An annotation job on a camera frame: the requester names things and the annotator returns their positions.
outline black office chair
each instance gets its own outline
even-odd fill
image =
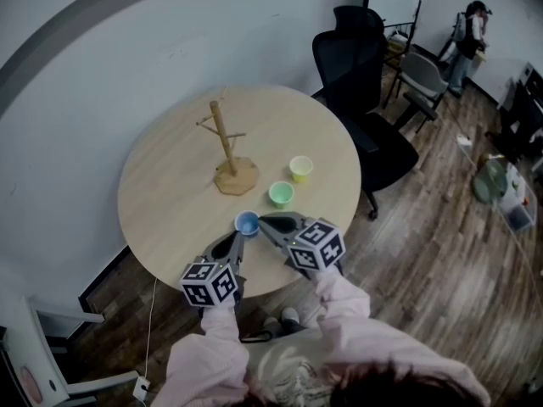
[[[375,113],[381,98],[381,74],[386,41],[383,21],[364,9],[355,29],[338,22],[336,31],[326,31],[313,40],[313,54],[324,85],[327,106],[352,137],[362,169],[362,189],[378,217],[373,192],[398,181],[418,161],[417,151],[385,119]]]

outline shoe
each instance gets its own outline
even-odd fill
[[[262,327],[266,327],[270,324],[274,324],[274,323],[278,323],[279,320],[274,317],[274,316],[268,316],[265,320],[264,320],[264,324],[262,324]]]
[[[296,309],[293,308],[285,308],[281,311],[281,320],[292,320],[299,324],[298,312],[296,312]]]
[[[451,87],[447,87],[447,90],[452,94],[454,98],[461,98],[462,97],[462,91],[457,91]]]

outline pink jacket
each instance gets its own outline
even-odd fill
[[[329,345],[327,364],[388,364],[392,360],[399,371],[449,377],[490,405],[489,394],[467,366],[370,319],[369,296],[336,270],[317,274],[313,282],[326,310],[318,324]],[[233,309],[206,310],[202,329],[205,336],[188,335],[172,347],[166,382],[153,407],[222,407],[243,400],[248,391],[249,352],[238,340]]]

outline wooden table top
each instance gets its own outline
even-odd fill
[[[319,102],[282,86],[228,87],[221,105],[227,132],[247,132],[237,139],[234,154],[251,158],[260,179],[243,196],[220,193],[213,177],[225,160],[221,142],[196,122],[210,114],[209,103],[221,92],[182,103],[154,122],[137,140],[120,179],[118,210],[126,242],[151,274],[177,289],[185,266],[233,231],[240,211],[277,211],[267,191],[275,181],[292,182],[288,163],[294,156],[310,157],[314,170],[308,182],[293,183],[289,210],[323,217],[345,233],[360,197],[360,163],[347,130]],[[240,266],[247,278],[244,297],[297,279],[284,261],[262,234],[247,240]]]

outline cable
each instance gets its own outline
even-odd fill
[[[451,106],[449,105],[449,101],[445,101],[445,99],[443,98],[443,101],[442,101],[445,106],[449,109],[449,113],[451,114],[451,118],[455,121],[456,125],[458,126],[458,128],[460,128],[460,132],[461,134],[463,134],[463,136],[465,136],[468,140],[471,140],[469,138],[469,136],[467,135],[467,133],[462,129],[462,126],[460,125],[460,122],[458,122],[458,119],[456,118],[454,112],[452,111],[451,109]]]
[[[145,392],[147,392],[149,395],[158,395],[158,394],[159,394],[158,392],[150,392],[149,390],[147,390],[147,389],[145,388],[145,386],[142,386],[142,389],[143,389]]]
[[[156,293],[156,282],[159,280],[158,277],[154,278],[154,286],[153,286],[153,301],[151,301],[151,310],[149,311],[149,330],[147,333],[147,353],[145,353],[145,380],[147,380],[147,363],[149,359],[149,342],[151,341],[151,320],[153,319],[153,307],[154,307],[154,294]]]

